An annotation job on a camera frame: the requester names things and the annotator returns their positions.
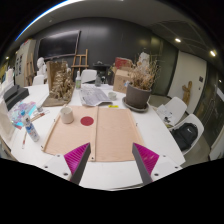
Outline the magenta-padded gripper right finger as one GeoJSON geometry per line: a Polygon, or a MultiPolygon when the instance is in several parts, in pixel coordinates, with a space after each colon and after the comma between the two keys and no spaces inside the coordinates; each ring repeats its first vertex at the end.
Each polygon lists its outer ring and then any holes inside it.
{"type": "Polygon", "coordinates": [[[144,185],[181,170],[181,166],[167,155],[158,155],[137,143],[132,146],[132,154],[144,185]]]}

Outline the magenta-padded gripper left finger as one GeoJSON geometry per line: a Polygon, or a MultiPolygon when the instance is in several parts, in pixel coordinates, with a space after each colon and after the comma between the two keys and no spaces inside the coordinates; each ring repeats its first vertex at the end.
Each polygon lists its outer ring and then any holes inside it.
{"type": "Polygon", "coordinates": [[[42,168],[45,171],[78,185],[81,181],[90,152],[91,145],[86,143],[65,155],[56,154],[42,168]]]}

